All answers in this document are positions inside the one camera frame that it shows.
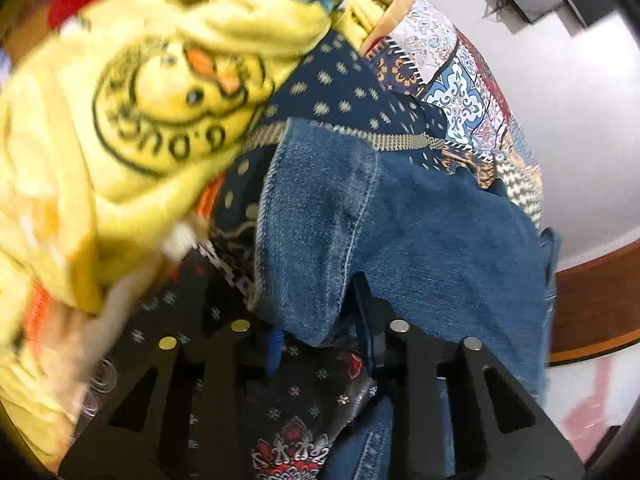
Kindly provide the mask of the blue denim jacket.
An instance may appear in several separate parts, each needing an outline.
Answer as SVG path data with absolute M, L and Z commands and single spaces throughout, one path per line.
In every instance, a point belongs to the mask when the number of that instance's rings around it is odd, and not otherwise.
M 352 277 L 428 336 L 476 337 L 537 401 L 554 313 L 556 240 L 425 136 L 303 119 L 248 139 L 260 194 L 256 316 L 272 377 L 250 394 L 258 479 L 391 479 L 393 403 L 363 361 Z

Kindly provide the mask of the yellow duck print blanket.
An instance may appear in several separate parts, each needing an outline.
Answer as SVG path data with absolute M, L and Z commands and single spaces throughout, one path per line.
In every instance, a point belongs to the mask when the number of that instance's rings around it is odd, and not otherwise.
M 55 469 L 87 382 L 206 185 L 375 0 L 96 0 L 1 93 L 1 404 Z

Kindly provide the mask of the colourful patchwork bedspread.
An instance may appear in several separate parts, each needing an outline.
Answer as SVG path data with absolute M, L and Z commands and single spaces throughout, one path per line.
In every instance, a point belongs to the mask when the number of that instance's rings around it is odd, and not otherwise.
M 411 94 L 384 88 L 370 64 L 336 32 L 331 32 L 296 67 L 272 98 L 262 124 L 291 119 L 373 134 L 425 136 L 431 142 L 427 154 L 439 154 L 446 162 L 466 165 L 477 177 L 478 161 L 470 152 L 458 150 L 445 140 L 448 128 L 445 112 Z M 200 264 L 207 270 L 221 270 L 246 310 L 256 314 L 252 297 L 260 194 L 247 185 L 250 170 L 250 159 L 245 154 L 224 184 L 233 200 L 230 205 L 215 207 L 208 240 L 188 252 L 176 278 L 132 322 L 132 350 L 149 343 L 152 317 L 167 312 L 176 303 L 183 266 Z

